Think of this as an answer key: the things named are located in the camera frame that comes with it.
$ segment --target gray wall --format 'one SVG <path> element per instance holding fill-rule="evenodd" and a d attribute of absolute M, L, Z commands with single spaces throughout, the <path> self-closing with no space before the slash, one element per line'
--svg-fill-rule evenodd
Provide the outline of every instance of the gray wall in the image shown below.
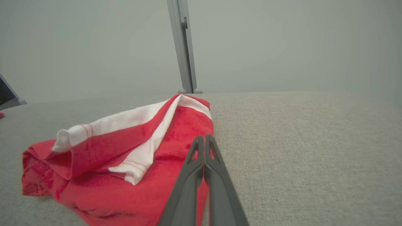
<path fill-rule="evenodd" d="M 0 0 L 0 74 L 28 103 L 174 95 L 166 0 Z"/>
<path fill-rule="evenodd" d="M 189 0 L 207 92 L 347 90 L 402 105 L 400 0 Z"/>

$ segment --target red towel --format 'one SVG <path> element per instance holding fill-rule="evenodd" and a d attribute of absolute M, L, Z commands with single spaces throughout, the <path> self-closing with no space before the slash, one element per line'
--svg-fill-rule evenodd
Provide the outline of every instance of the red towel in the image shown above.
<path fill-rule="evenodd" d="M 176 95 L 57 133 L 23 154 L 23 194 L 53 196 L 89 225 L 156 225 L 209 103 Z M 207 197 L 198 189 L 197 224 Z"/>

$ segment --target fabric texture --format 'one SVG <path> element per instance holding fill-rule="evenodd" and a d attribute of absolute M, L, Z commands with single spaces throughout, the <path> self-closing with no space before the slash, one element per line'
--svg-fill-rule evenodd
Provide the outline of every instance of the fabric texture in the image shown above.
<path fill-rule="evenodd" d="M 252 226 L 402 225 L 402 111 L 337 92 L 194 95 Z M 87 225 L 53 198 L 21 195 L 21 154 L 55 131 L 170 96 L 6 109 L 0 119 L 0 225 Z M 208 212 L 204 213 L 203 225 Z"/>
<path fill-rule="evenodd" d="M 24 152 L 23 194 L 53 196 L 89 225 L 156 225 L 193 139 L 213 134 L 208 107 L 176 95 L 62 129 Z M 198 225 L 206 196 L 203 183 Z"/>

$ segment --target gray table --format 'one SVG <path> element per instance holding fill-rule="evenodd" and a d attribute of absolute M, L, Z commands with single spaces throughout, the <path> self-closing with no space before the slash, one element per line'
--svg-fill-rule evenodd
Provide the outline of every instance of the gray table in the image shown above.
<path fill-rule="evenodd" d="M 402 225 L 397 108 L 341 93 L 197 97 L 211 103 L 215 138 L 250 225 Z M 61 128 L 168 98 L 79 100 L 2 111 L 0 225 L 85 225 L 52 198 L 21 195 L 21 153 L 54 139 Z"/>

